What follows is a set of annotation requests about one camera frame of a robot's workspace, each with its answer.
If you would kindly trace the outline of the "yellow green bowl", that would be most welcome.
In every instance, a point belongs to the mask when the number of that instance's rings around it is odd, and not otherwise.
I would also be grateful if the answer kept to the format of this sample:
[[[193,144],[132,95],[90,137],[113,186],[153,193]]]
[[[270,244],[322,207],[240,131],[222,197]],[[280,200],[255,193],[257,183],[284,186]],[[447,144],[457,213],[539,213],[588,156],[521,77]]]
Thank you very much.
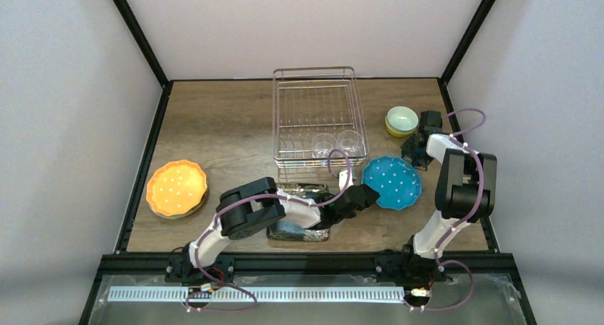
[[[391,134],[392,136],[395,136],[397,138],[408,137],[411,134],[413,134],[417,129],[417,127],[410,128],[409,130],[397,129],[396,127],[391,125],[391,123],[388,121],[388,119],[385,120],[385,127],[389,134]]]

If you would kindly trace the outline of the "pale green glass bowl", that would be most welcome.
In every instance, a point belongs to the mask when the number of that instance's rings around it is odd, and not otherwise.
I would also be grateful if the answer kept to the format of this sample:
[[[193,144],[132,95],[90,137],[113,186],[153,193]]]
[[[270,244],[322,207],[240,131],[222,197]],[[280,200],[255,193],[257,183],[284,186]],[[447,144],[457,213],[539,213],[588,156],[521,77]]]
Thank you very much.
[[[411,108],[395,106],[389,109],[385,119],[400,130],[409,130],[419,125],[419,117]]]

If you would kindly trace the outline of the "blue polka dot plate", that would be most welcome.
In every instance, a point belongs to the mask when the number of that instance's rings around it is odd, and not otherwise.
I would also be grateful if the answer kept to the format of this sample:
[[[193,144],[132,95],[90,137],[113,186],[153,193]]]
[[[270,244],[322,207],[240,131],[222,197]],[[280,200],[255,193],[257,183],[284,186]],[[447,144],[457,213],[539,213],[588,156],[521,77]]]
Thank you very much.
[[[418,171],[402,158],[383,155],[373,158],[362,169],[363,184],[380,194],[376,204],[389,210],[413,206],[422,194]]]

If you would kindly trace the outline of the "small clear plastic cup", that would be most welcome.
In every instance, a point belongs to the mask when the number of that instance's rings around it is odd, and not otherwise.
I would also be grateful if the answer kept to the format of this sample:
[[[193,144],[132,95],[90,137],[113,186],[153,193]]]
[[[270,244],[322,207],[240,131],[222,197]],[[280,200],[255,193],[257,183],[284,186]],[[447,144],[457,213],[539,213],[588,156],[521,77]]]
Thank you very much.
[[[336,138],[329,133],[319,133],[311,140],[311,154],[313,158],[327,158],[336,147]]]

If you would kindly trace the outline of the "metal wire dish rack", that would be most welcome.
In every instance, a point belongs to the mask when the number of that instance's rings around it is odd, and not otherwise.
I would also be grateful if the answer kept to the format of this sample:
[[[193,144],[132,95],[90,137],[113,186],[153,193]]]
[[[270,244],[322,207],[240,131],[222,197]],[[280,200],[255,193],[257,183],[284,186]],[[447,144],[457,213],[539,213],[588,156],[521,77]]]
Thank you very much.
[[[277,68],[272,73],[273,150],[279,168],[344,166],[341,154],[313,158],[311,140],[319,133],[336,138],[345,130],[363,136],[363,151],[348,156],[351,165],[368,156],[365,118],[355,69],[351,66]]]

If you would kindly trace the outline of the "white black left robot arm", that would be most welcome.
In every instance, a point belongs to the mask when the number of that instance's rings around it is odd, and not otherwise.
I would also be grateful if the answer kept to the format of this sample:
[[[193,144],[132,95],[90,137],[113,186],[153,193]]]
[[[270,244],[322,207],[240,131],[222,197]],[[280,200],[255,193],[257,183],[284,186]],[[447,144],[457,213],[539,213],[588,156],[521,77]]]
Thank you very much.
[[[333,195],[323,192],[302,199],[263,177],[220,196],[220,204],[200,237],[182,255],[185,273],[197,273],[215,263],[234,240],[245,239],[277,222],[291,222],[303,229],[329,229],[357,211],[374,205],[380,194],[366,184],[350,185]]]

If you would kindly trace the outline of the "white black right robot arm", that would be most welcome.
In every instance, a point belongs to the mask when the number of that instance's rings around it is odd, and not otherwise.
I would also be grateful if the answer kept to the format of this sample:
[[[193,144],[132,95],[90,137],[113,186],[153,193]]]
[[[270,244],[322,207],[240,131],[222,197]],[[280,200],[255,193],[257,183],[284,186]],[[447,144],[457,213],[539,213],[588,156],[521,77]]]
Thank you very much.
[[[463,229],[494,211],[497,157],[470,148],[455,134],[446,134],[442,126],[439,111],[423,111],[417,132],[402,145],[402,156],[413,167],[425,169],[433,161],[440,164],[435,211],[404,247],[409,267],[437,264]]]

